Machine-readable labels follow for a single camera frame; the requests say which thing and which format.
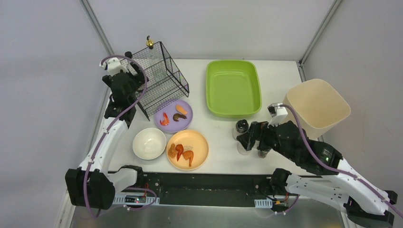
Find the black-lid spice jar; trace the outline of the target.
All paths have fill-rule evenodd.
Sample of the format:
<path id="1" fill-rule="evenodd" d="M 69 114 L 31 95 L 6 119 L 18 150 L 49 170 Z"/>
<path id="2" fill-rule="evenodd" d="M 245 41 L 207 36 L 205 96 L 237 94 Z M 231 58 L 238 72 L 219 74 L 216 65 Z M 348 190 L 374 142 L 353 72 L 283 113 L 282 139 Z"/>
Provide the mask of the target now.
<path id="1" fill-rule="evenodd" d="M 249 123 L 246 119 L 238 120 L 235 123 L 235 127 L 232 132 L 232 136 L 235 140 L 237 140 L 237 137 L 245 132 L 247 132 L 249 129 Z"/>

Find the dark sauce bottle red label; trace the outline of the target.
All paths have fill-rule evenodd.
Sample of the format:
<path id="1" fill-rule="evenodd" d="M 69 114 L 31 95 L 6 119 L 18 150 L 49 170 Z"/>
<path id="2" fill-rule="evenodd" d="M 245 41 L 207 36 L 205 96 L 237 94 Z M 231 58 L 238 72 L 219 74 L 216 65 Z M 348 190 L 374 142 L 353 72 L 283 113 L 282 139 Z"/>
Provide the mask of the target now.
<path id="1" fill-rule="evenodd" d="M 131 51 L 126 51 L 125 52 L 125 57 L 132 59 L 133 58 L 132 52 Z M 132 68 L 134 68 L 133 63 L 130 60 L 128 60 L 127 62 Z"/>

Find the gold-top glass oil bottle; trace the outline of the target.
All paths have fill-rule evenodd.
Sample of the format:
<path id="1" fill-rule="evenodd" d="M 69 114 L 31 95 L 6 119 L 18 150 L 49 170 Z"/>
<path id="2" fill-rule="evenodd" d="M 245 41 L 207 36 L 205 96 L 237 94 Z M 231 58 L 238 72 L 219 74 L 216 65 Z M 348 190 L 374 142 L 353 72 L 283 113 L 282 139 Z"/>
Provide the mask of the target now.
<path id="1" fill-rule="evenodd" d="M 149 75 L 152 77 L 152 81 L 157 83 L 164 79 L 165 75 L 165 62 L 161 53 L 160 45 L 150 39 L 150 36 L 146 37 L 147 46 L 147 61 Z"/>

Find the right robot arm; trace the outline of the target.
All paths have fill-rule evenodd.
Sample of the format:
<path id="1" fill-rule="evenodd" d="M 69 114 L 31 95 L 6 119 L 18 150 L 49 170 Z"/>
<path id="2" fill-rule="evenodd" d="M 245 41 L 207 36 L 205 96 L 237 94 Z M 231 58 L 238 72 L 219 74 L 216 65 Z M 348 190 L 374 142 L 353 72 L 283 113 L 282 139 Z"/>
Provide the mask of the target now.
<path id="1" fill-rule="evenodd" d="M 239 146 L 250 151 L 275 151 L 298 167 L 333 183 L 314 183 L 282 168 L 272 174 L 270 184 L 288 193 L 327 204 L 365 228 L 390 228 L 397 214 L 397 194 L 370 184 L 354 170 L 342 154 L 325 142 L 309 139 L 305 131 L 289 121 L 279 125 L 252 122 L 236 136 Z"/>

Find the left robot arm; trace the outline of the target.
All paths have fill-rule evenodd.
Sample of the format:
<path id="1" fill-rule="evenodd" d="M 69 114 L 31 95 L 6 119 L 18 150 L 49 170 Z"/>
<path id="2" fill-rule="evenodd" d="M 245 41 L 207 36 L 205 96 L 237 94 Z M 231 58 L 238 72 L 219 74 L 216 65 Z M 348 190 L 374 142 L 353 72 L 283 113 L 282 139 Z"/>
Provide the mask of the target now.
<path id="1" fill-rule="evenodd" d="M 141 98 L 136 92 L 147 83 L 144 70 L 135 62 L 130 62 L 134 73 L 117 63 L 117 58 L 105 61 L 102 66 L 108 71 L 102 80 L 112 92 L 102 133 L 78 168 L 68 169 L 65 174 L 72 205 L 98 210 L 110 208 L 115 194 L 141 179 L 143 171 L 138 166 L 124 165 L 111 174 L 108 169 L 117 145 L 135 116 L 135 105 Z"/>

